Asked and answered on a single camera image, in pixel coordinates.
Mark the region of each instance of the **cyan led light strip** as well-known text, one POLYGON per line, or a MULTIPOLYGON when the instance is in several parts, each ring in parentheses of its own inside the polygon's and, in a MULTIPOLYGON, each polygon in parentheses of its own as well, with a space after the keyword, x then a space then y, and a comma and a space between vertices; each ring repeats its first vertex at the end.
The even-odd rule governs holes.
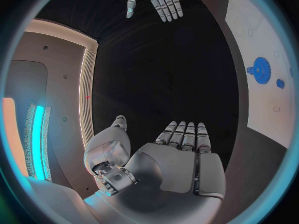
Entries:
POLYGON ((48 160, 48 126, 50 119, 51 107, 46 107, 45 113, 42 121, 42 131, 41 131, 41 154, 42 154, 42 164, 45 179, 49 182, 52 182, 52 176, 49 167, 48 160))
POLYGON ((44 108, 37 106, 35 110, 33 130, 32 130, 32 157, 33 165, 35 170, 35 175, 37 179, 44 180, 44 171, 42 166, 42 155, 41 155, 41 145, 40 145, 40 131, 42 125, 44 108))
POLYGON ((27 172, 30 177, 35 177, 35 171, 32 160, 32 146, 31 146, 31 135, 32 135, 32 124, 36 105, 30 102, 24 130, 24 154, 27 166, 27 172))

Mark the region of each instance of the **textured panel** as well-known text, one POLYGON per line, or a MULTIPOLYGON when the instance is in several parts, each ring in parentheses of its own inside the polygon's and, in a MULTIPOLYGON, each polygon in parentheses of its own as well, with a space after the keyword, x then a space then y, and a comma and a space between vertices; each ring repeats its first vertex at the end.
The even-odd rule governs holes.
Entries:
POLYGON ((79 113, 84 148, 94 136, 92 122, 92 85, 96 53, 85 50, 80 74, 79 113))
POLYGON ((49 160, 48 160, 48 127, 49 127, 50 112, 51 112, 51 107, 46 107, 43 121, 42 121, 41 154, 42 154, 42 165, 43 165, 45 180, 52 182, 52 176, 51 176, 49 160))
POLYGON ((35 171, 34 171, 33 160, 32 160, 32 144, 31 144, 32 124, 33 124, 33 116, 34 116, 35 108, 36 108, 35 103, 30 102, 29 109, 27 112, 26 123, 25 123, 25 131, 24 131, 25 160, 26 160, 28 175, 31 177, 35 177, 35 171))

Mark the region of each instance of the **blue light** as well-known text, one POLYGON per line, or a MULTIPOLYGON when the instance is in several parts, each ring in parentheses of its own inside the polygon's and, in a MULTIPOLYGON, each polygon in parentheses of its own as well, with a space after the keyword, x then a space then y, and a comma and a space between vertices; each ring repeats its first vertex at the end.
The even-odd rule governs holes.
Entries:
POLYGON ((37 179, 44 180, 44 172, 42 167, 42 157, 40 152, 40 131, 42 124, 44 108, 37 106, 35 110, 33 132, 32 132, 32 156, 33 156, 33 166, 35 169, 35 174, 37 179))

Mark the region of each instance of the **dark ceiling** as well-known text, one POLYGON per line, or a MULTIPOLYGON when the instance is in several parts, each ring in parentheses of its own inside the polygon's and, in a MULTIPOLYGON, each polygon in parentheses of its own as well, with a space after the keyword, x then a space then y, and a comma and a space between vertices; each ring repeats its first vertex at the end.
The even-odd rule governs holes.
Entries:
POLYGON ((184 17, 163 23, 149 0, 126 18, 127 0, 52 0, 37 17, 98 40, 95 134, 126 116, 132 153, 172 121, 204 122, 226 168, 238 124, 233 60, 216 20, 201 0, 180 0, 184 17))

